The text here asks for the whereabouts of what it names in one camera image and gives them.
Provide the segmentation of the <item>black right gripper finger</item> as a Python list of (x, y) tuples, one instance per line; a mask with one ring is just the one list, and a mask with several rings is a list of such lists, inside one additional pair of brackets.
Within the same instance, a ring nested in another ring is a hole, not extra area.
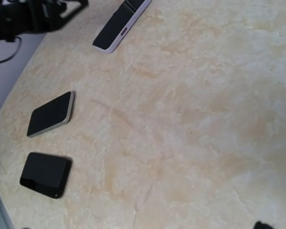
[(254, 229), (274, 229), (273, 227), (271, 227), (270, 225), (263, 223), (261, 221), (258, 221), (255, 225), (254, 225)]

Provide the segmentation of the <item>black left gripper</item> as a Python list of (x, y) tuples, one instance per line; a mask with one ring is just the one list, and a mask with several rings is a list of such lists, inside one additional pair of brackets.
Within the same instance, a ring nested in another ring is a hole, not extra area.
[(88, 0), (27, 0), (34, 32), (51, 32), (67, 25), (89, 6)]

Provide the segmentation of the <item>silver-edged black smartphone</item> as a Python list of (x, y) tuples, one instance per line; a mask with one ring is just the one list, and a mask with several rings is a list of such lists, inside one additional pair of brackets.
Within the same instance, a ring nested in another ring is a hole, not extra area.
[(27, 137), (33, 138), (69, 122), (75, 92), (66, 92), (32, 111)]

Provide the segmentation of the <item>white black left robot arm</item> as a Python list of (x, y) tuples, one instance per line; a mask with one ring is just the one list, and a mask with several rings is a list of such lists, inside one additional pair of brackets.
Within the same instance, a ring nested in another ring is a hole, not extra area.
[(21, 34), (40, 34), (60, 30), (89, 6), (87, 0), (65, 17), (68, 0), (0, 0), (0, 41), (14, 42)]

